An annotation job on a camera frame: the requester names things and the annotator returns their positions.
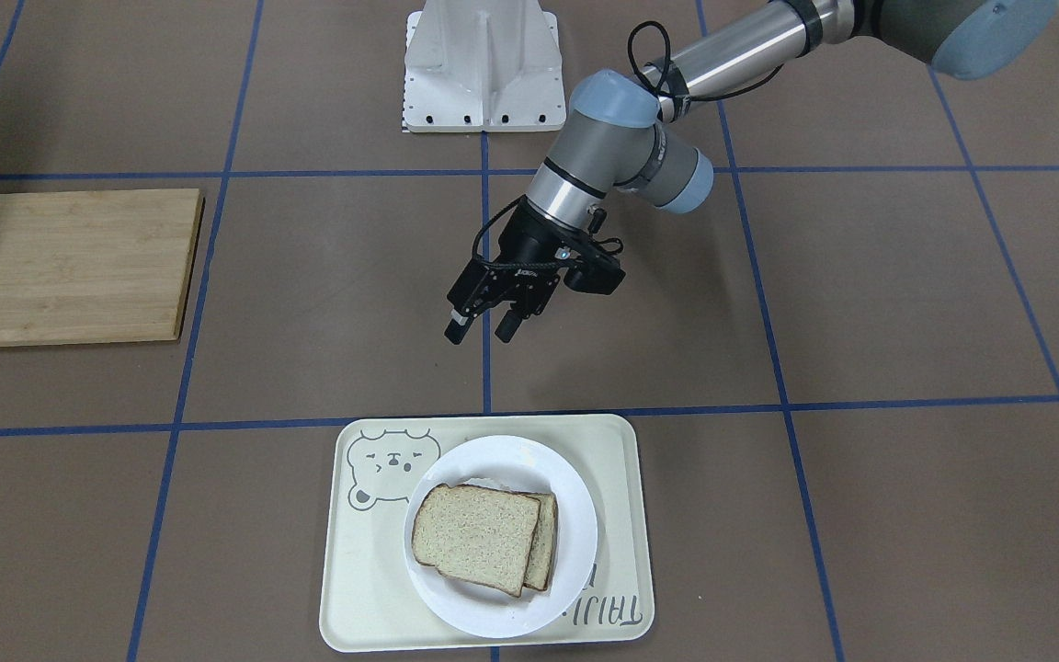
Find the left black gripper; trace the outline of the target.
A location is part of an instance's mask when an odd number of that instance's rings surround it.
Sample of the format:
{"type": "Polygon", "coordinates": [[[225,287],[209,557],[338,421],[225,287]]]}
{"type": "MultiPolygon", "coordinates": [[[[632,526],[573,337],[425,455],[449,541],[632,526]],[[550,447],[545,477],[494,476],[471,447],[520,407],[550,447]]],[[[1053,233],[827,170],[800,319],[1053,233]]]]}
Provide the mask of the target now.
{"type": "Polygon", "coordinates": [[[571,256],[558,256],[568,248],[562,232],[530,205],[530,200],[518,198],[506,205],[478,232],[473,255],[447,293],[453,310],[444,332],[446,339],[460,345],[479,314],[508,302],[511,309],[497,324],[496,339],[511,343],[526,319],[545,310],[560,269],[576,264],[571,256]],[[501,219],[506,223],[497,238],[497,255],[484,258],[480,244],[501,219]]]}

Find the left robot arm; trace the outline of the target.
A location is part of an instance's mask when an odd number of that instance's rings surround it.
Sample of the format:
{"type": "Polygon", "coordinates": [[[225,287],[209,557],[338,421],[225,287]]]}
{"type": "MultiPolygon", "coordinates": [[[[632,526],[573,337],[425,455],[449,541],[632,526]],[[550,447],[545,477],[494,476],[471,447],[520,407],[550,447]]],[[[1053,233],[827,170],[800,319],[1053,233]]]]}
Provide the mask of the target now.
{"type": "Polygon", "coordinates": [[[1051,22],[1054,1],[769,1],[630,75],[593,73],[576,85],[558,138],[525,194],[497,213],[495,258],[474,250],[447,301],[446,339],[460,344],[482,314],[505,304],[495,332],[509,342],[542,314],[556,286],[609,296],[621,285],[620,239],[599,239],[604,200],[639,194],[684,214],[712,191],[710,160],[669,130],[695,108],[754,91],[786,62],[825,43],[872,38],[959,80],[1013,62],[1051,22]]]}

